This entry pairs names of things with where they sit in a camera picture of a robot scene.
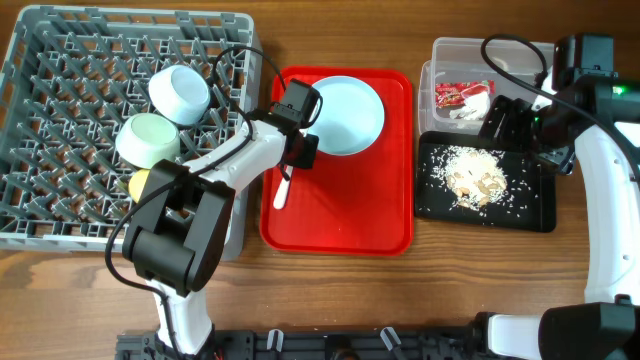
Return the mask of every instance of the plastic tray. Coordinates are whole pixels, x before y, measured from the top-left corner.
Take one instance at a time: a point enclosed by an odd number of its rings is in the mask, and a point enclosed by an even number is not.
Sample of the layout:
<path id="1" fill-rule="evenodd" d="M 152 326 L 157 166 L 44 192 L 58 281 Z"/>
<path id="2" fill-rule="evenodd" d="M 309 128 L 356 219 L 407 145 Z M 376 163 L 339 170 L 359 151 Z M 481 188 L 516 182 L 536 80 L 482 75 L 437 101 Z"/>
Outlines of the plastic tray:
<path id="1" fill-rule="evenodd" d="M 120 160 L 113 141 L 131 115 L 156 112 L 150 77 L 180 63 L 211 79 L 210 61 L 235 44 L 260 48 L 248 15 L 23 9 L 0 75 L 0 248 L 103 251 L 131 206 L 126 182 L 134 170 Z M 176 162 L 206 154 L 234 134 L 241 119 L 220 91 L 252 109 L 261 64 L 246 51 L 224 58 L 215 69 L 221 80 L 212 87 L 213 108 L 195 128 L 181 128 Z M 223 258 L 242 249 L 246 199 L 246 192 L 236 198 Z"/>
<path id="2" fill-rule="evenodd" d="M 530 103 L 536 95 L 508 81 L 493 71 L 480 55 L 480 44 L 483 39 L 438 38 L 433 43 L 431 62 L 427 61 L 422 68 L 420 91 L 418 93 L 418 127 L 420 133 L 425 131 L 446 131 L 461 134 L 477 135 L 482 126 L 481 121 L 468 121 L 449 118 L 449 112 L 458 107 L 437 108 L 433 89 L 440 83 L 458 83 L 469 81 L 493 80 L 498 95 L 511 98 L 522 98 Z M 547 60 L 553 63 L 553 44 L 534 43 Z M 509 73 L 533 83 L 535 74 L 541 71 L 538 57 L 526 46 L 508 40 L 493 40 L 487 46 L 487 54 Z"/>
<path id="3" fill-rule="evenodd" d="M 477 136 L 428 131 L 420 136 L 416 169 L 415 212 L 417 216 L 515 229 L 550 232 L 556 227 L 555 176 L 545 174 L 540 166 L 523 153 L 506 151 L 498 162 L 507 180 L 507 194 L 513 195 L 512 207 L 488 204 L 481 211 L 452 206 L 456 195 L 446 185 L 431 178 L 433 151 L 450 145 L 478 149 L 502 150 Z"/>
<path id="4" fill-rule="evenodd" d="M 309 84 L 334 75 L 358 78 L 380 96 L 385 123 L 361 153 L 336 157 L 318 152 L 313 169 L 293 171 L 287 203 L 273 208 L 282 176 L 265 173 L 260 233 L 282 251 L 347 255 L 398 255 L 413 240 L 412 88 L 394 70 L 289 67 L 287 81 Z M 274 82 L 272 98 L 282 96 Z"/>

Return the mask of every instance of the white bowl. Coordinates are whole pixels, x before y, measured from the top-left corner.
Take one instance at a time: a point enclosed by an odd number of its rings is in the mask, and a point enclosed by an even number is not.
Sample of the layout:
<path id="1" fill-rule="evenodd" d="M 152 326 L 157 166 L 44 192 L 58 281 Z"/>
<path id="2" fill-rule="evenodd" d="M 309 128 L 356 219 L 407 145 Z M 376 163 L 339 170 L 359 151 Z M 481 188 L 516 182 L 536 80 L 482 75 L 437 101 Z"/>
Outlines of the white bowl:
<path id="1" fill-rule="evenodd" d="M 116 136 L 116 150 L 128 163 L 151 169 L 158 161 L 175 161 L 180 154 L 178 129 L 160 115 L 132 116 Z"/>
<path id="2" fill-rule="evenodd" d="M 322 110 L 309 128 L 310 134 L 320 138 L 318 150 L 330 155 L 353 155 L 380 136 L 384 106 L 367 83 L 349 76 L 332 76 L 313 87 L 322 95 Z"/>
<path id="3" fill-rule="evenodd" d="M 179 125 L 197 123 L 211 100 L 202 76 L 183 65 L 173 65 L 153 75 L 149 97 L 163 116 Z"/>

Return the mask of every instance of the wooden table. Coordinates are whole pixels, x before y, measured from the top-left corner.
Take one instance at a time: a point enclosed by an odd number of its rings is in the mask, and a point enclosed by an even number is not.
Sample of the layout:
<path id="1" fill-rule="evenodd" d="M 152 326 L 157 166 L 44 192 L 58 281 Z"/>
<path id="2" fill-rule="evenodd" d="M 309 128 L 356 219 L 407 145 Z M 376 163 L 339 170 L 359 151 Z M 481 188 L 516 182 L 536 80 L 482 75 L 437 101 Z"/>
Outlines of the wooden table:
<path id="1" fill-rule="evenodd" d="M 131 2 L 104 1 L 131 7 Z M 66 1 L 95 6 L 94 2 Z M 617 70 L 640 78 L 637 2 L 601 1 L 137 1 L 139 7 L 249 13 L 277 64 L 394 68 L 414 86 L 440 36 L 497 32 L 555 42 L 580 31 L 616 39 Z M 18 1 L 0 5 L 6 48 Z M 273 73 L 265 71 L 262 93 Z M 539 314 L 580 303 L 588 271 L 582 175 L 558 179 L 551 234 L 415 220 L 394 258 L 278 253 L 258 232 L 260 184 L 246 246 L 207 286 L 218 329 L 314 331 L 383 325 L 464 324 L 478 311 Z M 126 276 L 130 263 L 117 257 Z M 116 335 L 158 324 L 147 293 L 111 278 L 101 254 L 0 252 L 0 358 L 112 359 Z"/>

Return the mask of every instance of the clear plastic container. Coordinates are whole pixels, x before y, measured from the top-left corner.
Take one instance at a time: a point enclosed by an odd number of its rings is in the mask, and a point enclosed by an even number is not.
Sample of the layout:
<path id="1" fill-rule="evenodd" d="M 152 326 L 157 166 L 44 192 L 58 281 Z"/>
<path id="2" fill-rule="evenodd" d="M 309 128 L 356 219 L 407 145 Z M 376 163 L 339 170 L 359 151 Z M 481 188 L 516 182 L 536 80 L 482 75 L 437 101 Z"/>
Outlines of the clear plastic container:
<path id="1" fill-rule="evenodd" d="M 433 43 L 431 61 L 422 67 L 418 94 L 418 129 L 446 131 L 477 135 L 482 121 L 451 119 L 449 112 L 458 106 L 436 108 L 434 89 L 436 84 L 493 80 L 497 95 L 521 98 L 533 103 L 536 95 L 508 81 L 493 71 L 480 55 L 483 39 L 439 38 Z M 547 65 L 553 63 L 553 44 L 534 43 L 544 54 Z M 535 75 L 541 72 L 540 60 L 531 49 L 515 42 L 493 40 L 487 46 L 487 54 L 505 71 L 533 84 Z"/>

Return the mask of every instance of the yellow object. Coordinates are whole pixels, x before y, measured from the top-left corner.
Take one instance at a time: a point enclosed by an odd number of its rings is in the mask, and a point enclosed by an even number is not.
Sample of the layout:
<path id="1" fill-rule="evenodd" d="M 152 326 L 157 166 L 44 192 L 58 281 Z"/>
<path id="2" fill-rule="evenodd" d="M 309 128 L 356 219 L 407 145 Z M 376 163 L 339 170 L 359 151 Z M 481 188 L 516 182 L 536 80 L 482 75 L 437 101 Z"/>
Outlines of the yellow object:
<path id="1" fill-rule="evenodd" d="M 133 201 L 138 202 L 140 200 L 142 189 L 144 189 L 144 184 L 147 182 L 148 177 L 149 170 L 141 169 L 129 180 L 129 194 L 131 194 Z"/>

